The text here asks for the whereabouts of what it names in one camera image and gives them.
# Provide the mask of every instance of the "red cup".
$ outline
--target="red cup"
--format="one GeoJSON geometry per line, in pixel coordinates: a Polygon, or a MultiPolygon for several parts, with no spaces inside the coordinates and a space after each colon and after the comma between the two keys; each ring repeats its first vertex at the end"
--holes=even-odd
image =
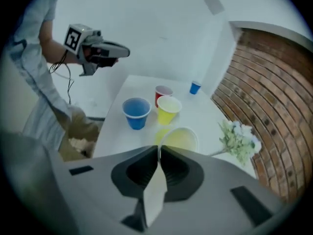
{"type": "Polygon", "coordinates": [[[157,107],[157,99],[160,96],[172,96],[172,95],[173,95],[172,89],[168,88],[167,86],[164,86],[164,85],[156,86],[156,99],[155,99],[156,107],[157,107]]]}

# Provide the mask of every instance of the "white table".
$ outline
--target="white table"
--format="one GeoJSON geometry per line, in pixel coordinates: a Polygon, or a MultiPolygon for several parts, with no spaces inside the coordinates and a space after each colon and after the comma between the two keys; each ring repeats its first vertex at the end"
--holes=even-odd
{"type": "MultiPolygon", "coordinates": [[[[191,85],[189,83],[131,75],[124,82],[107,114],[93,157],[108,156],[154,144],[155,134],[164,128],[157,122],[157,109],[154,106],[157,85],[170,87],[174,91],[173,96],[182,103],[182,110],[174,118],[171,126],[190,127],[194,130],[199,139],[201,154],[210,155],[222,150],[223,146],[219,138],[223,133],[218,124],[226,117],[202,90],[192,95],[189,93],[191,85]],[[131,97],[142,97],[153,106],[146,125],[141,130],[131,129],[122,111],[123,102],[131,97]]],[[[229,154],[214,157],[228,161],[256,178],[251,161],[243,167],[229,154]]]]}

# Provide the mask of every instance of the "person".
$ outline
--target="person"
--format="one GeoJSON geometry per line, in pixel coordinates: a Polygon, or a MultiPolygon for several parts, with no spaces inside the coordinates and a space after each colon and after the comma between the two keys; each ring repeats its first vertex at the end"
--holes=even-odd
{"type": "MultiPolygon", "coordinates": [[[[80,108],[61,98],[48,70],[47,62],[59,62],[66,50],[52,38],[56,3],[57,0],[33,0],[18,20],[6,48],[19,73],[39,96],[23,135],[40,140],[47,149],[59,151],[64,161],[79,160],[86,156],[77,152],[69,139],[96,142],[99,129],[80,108]]],[[[90,50],[84,50],[86,56],[89,53],[90,50]]],[[[68,52],[64,63],[79,61],[68,52]]]]}

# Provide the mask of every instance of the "blue cup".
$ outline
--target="blue cup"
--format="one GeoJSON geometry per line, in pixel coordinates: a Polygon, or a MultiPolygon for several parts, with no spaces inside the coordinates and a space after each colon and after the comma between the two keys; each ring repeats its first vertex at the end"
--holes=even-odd
{"type": "Polygon", "coordinates": [[[191,83],[191,88],[190,88],[190,93],[191,94],[197,94],[198,90],[201,87],[201,83],[198,83],[196,81],[192,81],[191,83]]]}
{"type": "Polygon", "coordinates": [[[151,111],[151,104],[143,98],[134,97],[123,103],[123,112],[128,124],[134,130],[142,129],[151,111]]]}

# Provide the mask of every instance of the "sleeve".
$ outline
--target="sleeve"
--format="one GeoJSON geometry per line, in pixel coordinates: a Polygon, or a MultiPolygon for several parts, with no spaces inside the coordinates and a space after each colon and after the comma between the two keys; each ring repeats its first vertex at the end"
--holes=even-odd
{"type": "Polygon", "coordinates": [[[48,10],[48,12],[47,12],[47,14],[45,16],[44,21],[51,21],[51,20],[54,19],[54,17],[55,17],[55,8],[57,6],[57,1],[58,0],[53,0],[52,5],[51,5],[50,9],[48,10]]]}

